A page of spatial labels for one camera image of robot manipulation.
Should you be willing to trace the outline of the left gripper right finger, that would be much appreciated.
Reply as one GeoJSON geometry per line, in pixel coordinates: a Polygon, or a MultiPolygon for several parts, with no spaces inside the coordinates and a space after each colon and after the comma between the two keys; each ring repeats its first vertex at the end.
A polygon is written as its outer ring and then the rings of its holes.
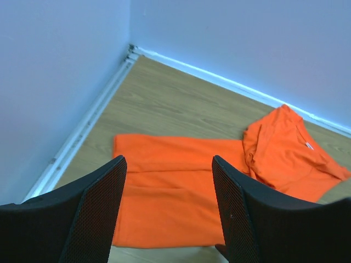
{"type": "Polygon", "coordinates": [[[303,201],[273,190],[220,156],[212,173],[229,262],[350,262],[350,199],[303,201]]]}

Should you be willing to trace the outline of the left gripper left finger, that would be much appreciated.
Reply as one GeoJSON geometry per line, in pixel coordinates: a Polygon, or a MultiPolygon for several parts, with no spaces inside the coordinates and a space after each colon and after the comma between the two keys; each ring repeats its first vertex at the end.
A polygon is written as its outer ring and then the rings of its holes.
{"type": "Polygon", "coordinates": [[[127,162],[118,156],[71,183],[1,206],[1,262],[107,262],[127,162]]]}

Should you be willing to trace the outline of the orange t shirt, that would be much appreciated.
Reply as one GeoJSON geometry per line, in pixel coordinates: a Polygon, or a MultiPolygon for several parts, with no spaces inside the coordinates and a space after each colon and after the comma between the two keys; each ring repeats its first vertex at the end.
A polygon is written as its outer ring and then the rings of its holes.
{"type": "Polygon", "coordinates": [[[282,105],[250,124],[241,140],[119,134],[113,155],[127,176],[113,237],[116,247],[206,247],[223,243],[212,158],[284,194],[316,202],[350,178],[282,105]]]}

